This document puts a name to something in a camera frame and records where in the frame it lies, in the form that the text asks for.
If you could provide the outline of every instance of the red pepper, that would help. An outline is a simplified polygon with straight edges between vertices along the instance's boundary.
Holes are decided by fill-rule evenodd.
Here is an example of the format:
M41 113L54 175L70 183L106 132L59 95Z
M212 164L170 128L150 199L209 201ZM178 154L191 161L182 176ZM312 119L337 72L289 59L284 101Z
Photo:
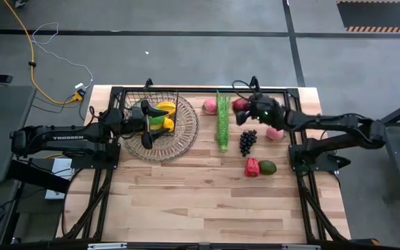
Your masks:
M257 177L260 173L258 162L255 158L248 158L247 166L244 168L244 175L248 177Z

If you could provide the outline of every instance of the wooden tabletop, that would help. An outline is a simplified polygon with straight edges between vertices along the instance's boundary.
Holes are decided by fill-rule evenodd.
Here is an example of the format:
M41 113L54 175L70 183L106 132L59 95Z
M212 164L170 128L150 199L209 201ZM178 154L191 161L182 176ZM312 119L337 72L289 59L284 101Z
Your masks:
M90 105L97 112L106 109L111 87L94 86ZM299 93L305 113L321 112L316 88L299 88ZM237 126L230 110L228 151L220 153L215 141L217 118L201 111L203 101L215 98L215 94L180 95L192 104L199 118L195 143L183 156L164 163L139 160L122 148L110 187L103 241L305 242L297 180L288 162L289 137L272 142L265 136L267 126L256 121ZM273 97L283 102L281 96ZM249 156L274 162L278 171L273 176L244 176L246 158L239 150L244 129L257 130L258 141ZM308 137L319 138L321 133L307 131ZM88 205L93 175L93 170L83 170L70 187L65 205L67 230ZM315 176L322 209L349 238L338 182L326 172ZM314 213L310 216L317 235Z

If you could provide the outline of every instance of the bunch of grapes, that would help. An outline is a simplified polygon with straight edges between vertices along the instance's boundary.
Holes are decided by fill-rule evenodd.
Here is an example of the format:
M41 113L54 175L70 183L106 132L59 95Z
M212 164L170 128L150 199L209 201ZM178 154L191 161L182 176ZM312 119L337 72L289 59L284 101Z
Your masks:
M257 131L245 131L240 136L240 153L245 157L247 154L251 153L250 148L254 143L257 142Z

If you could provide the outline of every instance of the concrete floor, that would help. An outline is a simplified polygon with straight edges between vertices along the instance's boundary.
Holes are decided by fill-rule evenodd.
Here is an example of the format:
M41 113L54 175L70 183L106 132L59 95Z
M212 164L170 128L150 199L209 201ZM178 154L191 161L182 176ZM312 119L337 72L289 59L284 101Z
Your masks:
M344 33L334 0L290 0L290 7L296 32ZM32 0L18 12L30 29L59 22L63 29L87 30L287 31L281 0ZM2 1L0 28L19 28ZM305 84L318 88L324 114L382 118L400 106L400 39L299 38L297 46ZM161 84L228 85L256 75L262 85L297 86L288 37L57 36L46 48L87 65L94 84L140 84L150 77ZM13 85L31 84L29 58L24 35L0 35L0 74L13 75ZM55 99L90 79L84 69L39 49L36 61L36 80ZM72 108L59 115L32 108L27 121L82 123ZM400 201L383 201L399 186L386 151L349 149L340 155L352 159L340 174L352 238L400 247ZM38 219L52 224L57 214ZM27 224L19 233L25 238L52 237L45 226L33 230Z

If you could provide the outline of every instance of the wire basket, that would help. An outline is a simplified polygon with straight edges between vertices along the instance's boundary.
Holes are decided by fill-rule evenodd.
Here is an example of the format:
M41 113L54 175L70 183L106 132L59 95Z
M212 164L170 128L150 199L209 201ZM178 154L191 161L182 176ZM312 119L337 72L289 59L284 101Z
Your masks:
M184 154L194 143L199 131L199 120L194 108L177 91L134 91L126 92L125 107L140 107L142 100L147 100L155 108L162 101L171 101L176 104L176 112L169 116L174 121L174 130L166 133L153 142L152 149L145 149L141 143L141 136L134 135L124 139L125 147L138 158L155 163L172 160ZM130 111L125 109L126 117Z

